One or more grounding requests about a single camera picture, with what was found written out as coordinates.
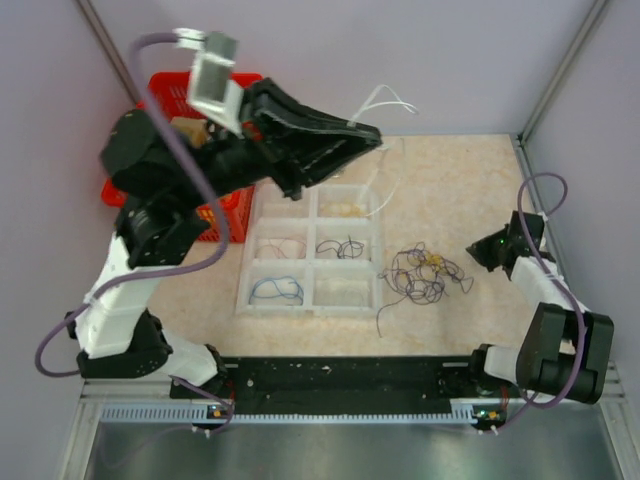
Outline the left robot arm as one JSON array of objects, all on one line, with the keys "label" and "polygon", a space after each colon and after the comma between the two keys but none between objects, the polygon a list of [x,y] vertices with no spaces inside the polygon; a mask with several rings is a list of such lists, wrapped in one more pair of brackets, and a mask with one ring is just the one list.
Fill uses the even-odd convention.
[{"label": "left robot arm", "polygon": [[86,379],[160,372],[205,396],[220,394],[227,374],[216,349],[171,336],[148,308],[161,278],[191,271],[185,256],[210,225],[200,207],[211,208],[227,244],[222,196],[271,179],[298,200],[382,143],[376,127],[305,106],[268,78],[230,82],[218,94],[226,105],[207,114],[214,130],[202,146],[190,144],[149,98],[116,122],[102,150],[105,170],[127,198],[99,279],[70,316]]}]

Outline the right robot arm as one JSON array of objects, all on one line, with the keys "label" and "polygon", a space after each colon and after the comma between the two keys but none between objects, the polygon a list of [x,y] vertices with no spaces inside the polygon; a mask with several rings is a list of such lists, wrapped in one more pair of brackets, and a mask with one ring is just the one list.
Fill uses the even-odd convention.
[{"label": "right robot arm", "polygon": [[503,382],[557,396],[570,379],[576,357],[560,351],[562,342],[577,347],[579,341],[577,312],[557,288],[566,283],[551,254],[541,254],[545,266],[540,266],[526,240],[522,221],[538,247],[544,233],[543,218],[513,212],[503,229],[467,248],[488,271],[502,269],[534,308],[520,348],[483,344],[473,351],[466,380],[469,388],[481,396],[492,394]]}]

